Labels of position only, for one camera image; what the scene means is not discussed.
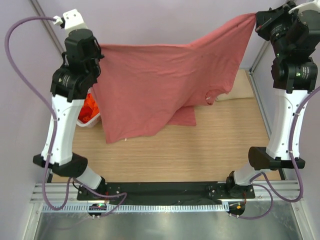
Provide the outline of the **pink t shirt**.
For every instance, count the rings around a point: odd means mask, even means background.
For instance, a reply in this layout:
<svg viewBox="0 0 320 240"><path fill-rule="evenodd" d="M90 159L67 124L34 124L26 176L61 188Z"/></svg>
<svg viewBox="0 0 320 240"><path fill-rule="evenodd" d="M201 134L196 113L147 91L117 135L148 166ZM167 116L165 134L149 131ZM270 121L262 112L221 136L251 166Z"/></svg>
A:
<svg viewBox="0 0 320 240"><path fill-rule="evenodd" d="M91 92L106 142L195 126L194 106L232 90L255 23L254 13L239 15L188 44L103 44Z"/></svg>

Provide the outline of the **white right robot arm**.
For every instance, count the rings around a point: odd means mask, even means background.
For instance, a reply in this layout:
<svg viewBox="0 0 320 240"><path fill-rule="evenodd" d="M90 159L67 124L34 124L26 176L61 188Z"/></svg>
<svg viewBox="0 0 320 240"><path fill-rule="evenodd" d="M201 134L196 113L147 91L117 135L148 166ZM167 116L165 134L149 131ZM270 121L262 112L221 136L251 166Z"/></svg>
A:
<svg viewBox="0 0 320 240"><path fill-rule="evenodd" d="M275 58L271 66L276 109L269 143L253 146L248 163L227 177L224 188L231 198L252 190L260 174L279 169L305 167L299 140L305 108L317 92L318 67L311 55L320 42L320 3L288 1L256 14L255 32L269 41Z"/></svg>

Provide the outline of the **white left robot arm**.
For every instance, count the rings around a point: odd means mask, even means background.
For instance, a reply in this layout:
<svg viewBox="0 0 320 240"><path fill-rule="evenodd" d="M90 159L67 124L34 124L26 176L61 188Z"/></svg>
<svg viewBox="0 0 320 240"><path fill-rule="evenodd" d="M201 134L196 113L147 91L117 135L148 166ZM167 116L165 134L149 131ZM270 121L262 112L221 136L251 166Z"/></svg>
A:
<svg viewBox="0 0 320 240"><path fill-rule="evenodd" d="M106 194L106 181L89 166L88 160L72 151L78 116L89 89L101 74L102 50L89 29L71 31L64 41L63 63L52 76L50 92L54 115L42 152L33 163L48 168L60 177L74 178L87 186L88 194L101 200Z"/></svg>

